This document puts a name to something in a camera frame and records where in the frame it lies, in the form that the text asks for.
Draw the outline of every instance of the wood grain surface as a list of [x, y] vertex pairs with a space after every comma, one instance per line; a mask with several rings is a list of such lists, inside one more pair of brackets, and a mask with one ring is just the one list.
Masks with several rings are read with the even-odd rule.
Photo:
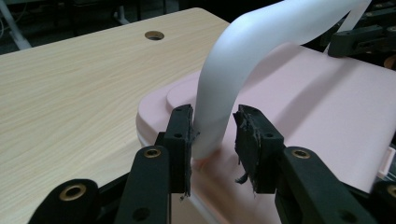
[[129, 172], [140, 100], [201, 69], [227, 25], [193, 8], [0, 56], [0, 223], [27, 223], [69, 179]]

